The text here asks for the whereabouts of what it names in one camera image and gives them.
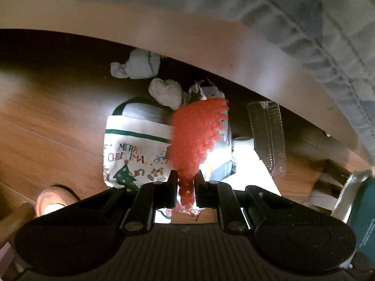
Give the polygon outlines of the red bubble mesh wrap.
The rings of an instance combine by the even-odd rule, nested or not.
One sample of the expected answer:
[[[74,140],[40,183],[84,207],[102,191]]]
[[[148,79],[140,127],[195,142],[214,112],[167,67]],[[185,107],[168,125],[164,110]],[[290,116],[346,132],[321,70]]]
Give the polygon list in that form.
[[[211,98],[184,105],[172,117],[168,158],[178,174],[180,203],[187,210],[195,202],[195,176],[206,153],[221,139],[219,132],[228,120],[228,110],[226,99]]]

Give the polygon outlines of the Merry Christmas printed bag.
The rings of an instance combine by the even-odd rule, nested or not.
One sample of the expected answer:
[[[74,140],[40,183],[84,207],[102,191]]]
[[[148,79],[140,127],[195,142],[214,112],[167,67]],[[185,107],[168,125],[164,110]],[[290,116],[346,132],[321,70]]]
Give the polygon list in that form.
[[[174,113],[156,102],[134,98],[107,118],[103,177],[108,187],[137,190],[167,180],[173,170],[168,149]]]

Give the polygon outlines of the clear ribbed plastic tray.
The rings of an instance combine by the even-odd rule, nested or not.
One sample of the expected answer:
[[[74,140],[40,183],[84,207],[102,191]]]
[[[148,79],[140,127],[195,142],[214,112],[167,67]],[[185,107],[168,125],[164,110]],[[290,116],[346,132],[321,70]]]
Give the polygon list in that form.
[[[274,181],[287,170],[284,130],[280,107],[272,101],[247,105],[254,147]]]

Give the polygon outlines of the dark teal trash bin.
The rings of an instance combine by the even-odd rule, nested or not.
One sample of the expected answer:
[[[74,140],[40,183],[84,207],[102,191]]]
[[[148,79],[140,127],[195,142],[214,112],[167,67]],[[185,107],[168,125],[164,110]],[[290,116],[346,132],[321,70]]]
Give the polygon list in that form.
[[[374,176],[361,184],[348,225],[356,236],[357,251],[364,253],[374,265]]]

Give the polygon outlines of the person's foot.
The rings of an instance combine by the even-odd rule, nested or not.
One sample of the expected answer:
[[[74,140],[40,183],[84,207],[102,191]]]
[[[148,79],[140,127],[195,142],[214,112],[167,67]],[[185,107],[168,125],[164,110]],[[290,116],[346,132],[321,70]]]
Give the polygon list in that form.
[[[79,197],[66,186],[50,186],[44,189],[37,197],[36,216],[44,216],[79,201]]]

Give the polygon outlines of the grey quilted blanket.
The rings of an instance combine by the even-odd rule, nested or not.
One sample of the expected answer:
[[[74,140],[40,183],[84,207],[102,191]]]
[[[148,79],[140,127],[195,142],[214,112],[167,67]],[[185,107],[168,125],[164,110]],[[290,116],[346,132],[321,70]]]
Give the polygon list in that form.
[[[201,13],[255,29],[301,61],[374,154],[374,0],[87,0]]]

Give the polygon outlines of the wooden bed frame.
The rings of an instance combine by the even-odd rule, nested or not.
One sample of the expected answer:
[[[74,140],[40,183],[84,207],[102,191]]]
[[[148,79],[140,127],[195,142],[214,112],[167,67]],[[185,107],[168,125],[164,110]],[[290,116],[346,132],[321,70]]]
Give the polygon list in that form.
[[[373,164],[346,117],[301,62],[241,23],[134,4],[1,0],[1,27],[105,39],[200,67],[278,102]]]

